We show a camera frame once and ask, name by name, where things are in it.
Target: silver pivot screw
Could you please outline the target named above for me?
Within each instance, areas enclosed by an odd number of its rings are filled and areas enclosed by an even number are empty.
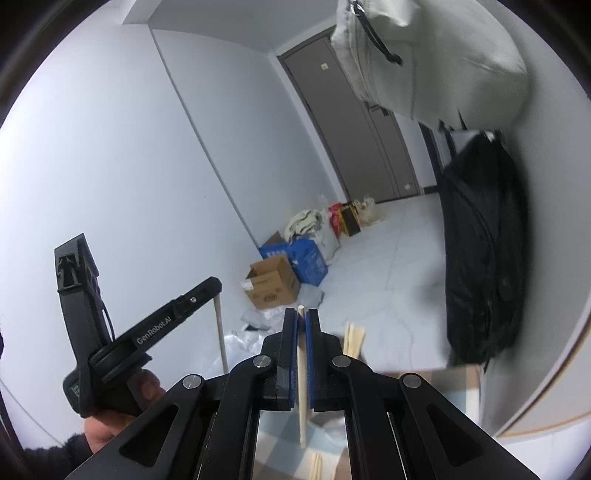
[[[409,374],[404,377],[402,381],[408,388],[418,388],[421,386],[421,377],[415,374]]]
[[[257,368],[265,368],[271,364],[271,358],[266,355],[257,355],[252,359],[252,363]]]
[[[199,385],[201,385],[201,377],[199,375],[191,374],[183,378],[183,386],[188,390],[197,388]]]
[[[351,364],[351,359],[346,355],[337,355],[333,358],[333,365],[339,368],[348,367]]]

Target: wooden stick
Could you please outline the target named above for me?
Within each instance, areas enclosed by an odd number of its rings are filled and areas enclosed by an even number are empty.
[[[224,374],[227,374],[228,358],[226,357],[226,344],[223,341],[222,304],[220,302],[220,295],[216,295],[213,298],[213,308],[216,310],[217,339],[220,342],[220,352],[222,354],[222,368]]]
[[[347,340],[347,355],[351,355],[351,352],[353,351],[353,343],[355,341],[355,324],[354,323],[350,323],[349,324],[349,340]]]
[[[355,358],[359,359],[359,354],[361,353],[361,345],[363,345],[363,340],[365,339],[365,329],[364,328],[356,328],[355,334],[353,336],[353,345],[351,347],[350,355]]]
[[[308,473],[308,480],[320,480],[322,477],[322,455],[314,452],[312,455],[312,462],[310,472]]]
[[[347,355],[347,350],[349,349],[349,329],[351,324],[347,322],[345,325],[345,338],[343,340],[343,355]]]
[[[300,415],[300,447],[306,448],[306,421],[308,420],[308,366],[306,360],[306,327],[304,307],[297,309],[297,398]]]

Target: blue gripper pad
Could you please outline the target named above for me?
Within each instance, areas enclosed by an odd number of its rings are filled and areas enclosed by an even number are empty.
[[[290,408],[296,406],[297,325],[299,322],[297,311],[295,313],[295,319],[291,331]]]
[[[304,315],[306,328],[306,368],[308,372],[308,408],[314,408],[314,352],[312,351],[312,326],[310,312]]]

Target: black sleeve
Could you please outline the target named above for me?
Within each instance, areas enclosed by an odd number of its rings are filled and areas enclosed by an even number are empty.
[[[84,435],[75,435],[63,447],[25,450],[25,461],[37,480],[64,480],[92,452]]]

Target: black backpack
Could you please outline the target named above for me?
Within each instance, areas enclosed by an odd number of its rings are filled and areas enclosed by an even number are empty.
[[[479,134],[443,171],[447,339],[459,360],[488,362],[521,324],[527,197],[500,141]]]

